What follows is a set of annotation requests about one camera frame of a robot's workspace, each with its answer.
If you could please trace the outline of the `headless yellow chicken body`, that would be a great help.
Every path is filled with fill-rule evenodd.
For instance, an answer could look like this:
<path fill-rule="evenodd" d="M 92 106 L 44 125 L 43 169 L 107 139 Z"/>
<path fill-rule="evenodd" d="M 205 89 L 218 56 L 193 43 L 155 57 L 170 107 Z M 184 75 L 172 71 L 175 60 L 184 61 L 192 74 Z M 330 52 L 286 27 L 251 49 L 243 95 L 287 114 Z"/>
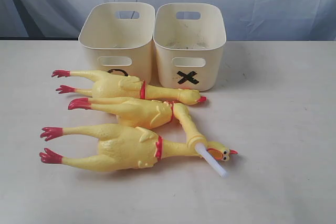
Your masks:
<path fill-rule="evenodd" d="M 154 129 L 173 120 L 173 104 L 157 100 L 142 100 L 130 97 L 77 98 L 68 109 L 103 111 L 118 117 L 118 123 L 130 127 Z"/>

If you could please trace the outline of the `yellow rubber chicken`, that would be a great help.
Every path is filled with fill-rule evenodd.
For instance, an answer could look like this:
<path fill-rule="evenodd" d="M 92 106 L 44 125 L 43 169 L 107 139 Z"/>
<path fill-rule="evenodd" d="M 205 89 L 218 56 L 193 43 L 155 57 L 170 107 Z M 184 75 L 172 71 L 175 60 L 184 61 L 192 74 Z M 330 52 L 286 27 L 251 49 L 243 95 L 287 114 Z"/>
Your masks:
<path fill-rule="evenodd" d="M 135 76 L 121 76 L 102 70 L 55 70 L 52 77 L 83 77 L 93 81 L 91 89 L 79 89 L 61 85 L 56 89 L 62 93 L 77 93 L 92 98 L 131 97 L 144 100 L 168 99 L 186 105 L 195 105 L 207 100 L 198 90 L 172 89 L 147 84 Z"/>
<path fill-rule="evenodd" d="M 100 124 L 79 127 L 45 127 L 41 137 L 49 141 L 64 135 L 88 135 L 98 139 L 97 154 L 85 158 L 69 158 L 45 148 L 39 154 L 46 164 L 62 164 L 95 172 L 151 168 L 158 161 L 174 156 L 197 156 L 193 147 L 171 142 L 142 127 Z"/>

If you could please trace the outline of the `cream bin marked cross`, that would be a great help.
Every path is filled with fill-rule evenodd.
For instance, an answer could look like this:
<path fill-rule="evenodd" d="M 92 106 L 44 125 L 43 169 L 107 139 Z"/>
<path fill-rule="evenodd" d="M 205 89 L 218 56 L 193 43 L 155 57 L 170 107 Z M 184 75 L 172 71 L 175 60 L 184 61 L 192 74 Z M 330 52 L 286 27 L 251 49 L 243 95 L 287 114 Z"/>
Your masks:
<path fill-rule="evenodd" d="M 221 10 L 206 3 L 169 3 L 157 10 L 153 40 L 159 82 L 166 88 L 211 89 L 226 31 Z"/>

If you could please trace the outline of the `cream bin marked circle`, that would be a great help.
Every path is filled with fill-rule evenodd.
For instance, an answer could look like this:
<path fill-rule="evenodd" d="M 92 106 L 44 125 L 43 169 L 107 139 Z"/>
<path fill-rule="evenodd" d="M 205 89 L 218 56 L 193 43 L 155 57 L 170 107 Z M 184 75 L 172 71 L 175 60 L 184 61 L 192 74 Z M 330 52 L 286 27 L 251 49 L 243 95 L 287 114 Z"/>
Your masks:
<path fill-rule="evenodd" d="M 141 2 L 108 2 L 88 15 L 78 37 L 93 70 L 151 81 L 155 9 Z"/>

